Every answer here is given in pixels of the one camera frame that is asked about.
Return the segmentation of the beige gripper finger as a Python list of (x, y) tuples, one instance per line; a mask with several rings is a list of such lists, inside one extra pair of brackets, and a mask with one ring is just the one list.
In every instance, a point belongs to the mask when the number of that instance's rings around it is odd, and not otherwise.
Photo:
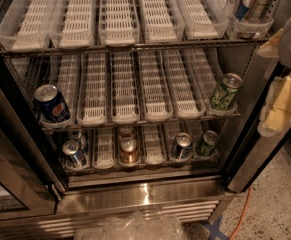
[(264, 58), (278, 58), (279, 43), (283, 29), (279, 29), (266, 43), (262, 44), (256, 51), (258, 56)]
[(282, 134), (291, 126), (291, 73), (275, 77), (262, 107), (257, 130), (261, 136)]

